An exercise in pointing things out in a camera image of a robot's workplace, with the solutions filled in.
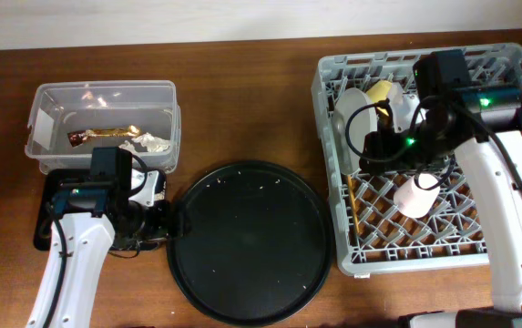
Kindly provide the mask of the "pale green plate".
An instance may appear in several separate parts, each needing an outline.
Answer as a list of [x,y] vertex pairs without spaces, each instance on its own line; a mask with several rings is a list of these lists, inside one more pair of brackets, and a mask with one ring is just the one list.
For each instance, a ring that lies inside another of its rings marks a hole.
[[[360,158],[347,145],[345,126],[352,113],[372,100],[360,89],[346,89],[335,103],[332,116],[333,136],[337,159],[343,175],[353,175],[360,169]],[[368,108],[354,117],[350,126],[351,141],[356,149],[363,152],[367,134],[377,130],[377,116],[374,108]]]

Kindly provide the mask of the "wooden chopstick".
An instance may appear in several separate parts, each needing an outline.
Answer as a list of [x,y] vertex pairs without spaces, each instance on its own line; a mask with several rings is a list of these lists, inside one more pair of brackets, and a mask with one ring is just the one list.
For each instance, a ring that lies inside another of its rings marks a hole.
[[353,216],[353,226],[355,230],[356,239],[359,240],[360,237],[360,227],[359,227],[359,217],[357,214],[357,205],[355,200],[355,190],[354,190],[354,181],[351,175],[346,176],[347,179],[347,186],[348,186],[348,194],[349,194],[349,201],[350,206],[352,209],[352,216]]

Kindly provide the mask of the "pink plastic cup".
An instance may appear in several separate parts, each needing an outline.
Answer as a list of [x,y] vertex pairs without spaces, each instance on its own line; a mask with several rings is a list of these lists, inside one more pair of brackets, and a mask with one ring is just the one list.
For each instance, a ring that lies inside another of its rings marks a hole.
[[410,178],[394,193],[393,202],[399,212],[405,217],[419,219],[424,217],[432,208],[438,194],[439,187],[430,190],[438,179],[431,174],[418,175],[418,185],[415,178]]

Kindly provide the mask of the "yellow bowl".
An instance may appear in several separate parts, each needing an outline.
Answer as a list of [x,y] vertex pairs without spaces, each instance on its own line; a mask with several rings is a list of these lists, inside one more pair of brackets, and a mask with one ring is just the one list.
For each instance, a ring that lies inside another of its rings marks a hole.
[[390,81],[379,80],[366,91],[366,95],[372,100],[373,103],[386,103],[387,96],[392,86],[393,84]]

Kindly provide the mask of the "white tissue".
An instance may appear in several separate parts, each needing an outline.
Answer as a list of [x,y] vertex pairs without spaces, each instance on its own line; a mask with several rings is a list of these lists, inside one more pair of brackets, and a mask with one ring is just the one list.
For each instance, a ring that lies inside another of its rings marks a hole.
[[152,136],[150,133],[145,133],[138,137],[132,138],[130,141],[125,140],[119,145],[121,149],[130,151],[133,154],[138,154],[136,145],[140,145],[147,153],[164,152],[169,150],[171,142],[164,138]]

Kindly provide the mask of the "brown gold snack wrapper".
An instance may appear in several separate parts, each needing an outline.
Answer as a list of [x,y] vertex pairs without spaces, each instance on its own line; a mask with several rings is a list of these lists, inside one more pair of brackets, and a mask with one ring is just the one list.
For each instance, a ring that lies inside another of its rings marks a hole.
[[72,131],[67,134],[67,138],[70,145],[75,148],[89,142],[93,138],[135,138],[140,134],[140,128],[130,125],[123,128],[90,128],[85,130]]

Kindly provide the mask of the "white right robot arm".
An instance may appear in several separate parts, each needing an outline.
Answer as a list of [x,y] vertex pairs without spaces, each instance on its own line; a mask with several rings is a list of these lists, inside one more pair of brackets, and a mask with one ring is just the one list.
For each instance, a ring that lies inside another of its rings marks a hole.
[[392,155],[421,163],[449,154],[475,200],[491,270],[492,306],[418,313],[403,327],[522,327],[522,99],[514,86],[427,89],[409,129],[392,135]]

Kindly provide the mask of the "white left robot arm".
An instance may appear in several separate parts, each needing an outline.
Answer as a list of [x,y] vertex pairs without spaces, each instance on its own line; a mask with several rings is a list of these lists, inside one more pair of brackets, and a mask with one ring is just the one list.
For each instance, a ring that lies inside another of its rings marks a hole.
[[60,190],[49,217],[51,245],[28,327],[88,327],[102,266],[115,240],[113,190]]

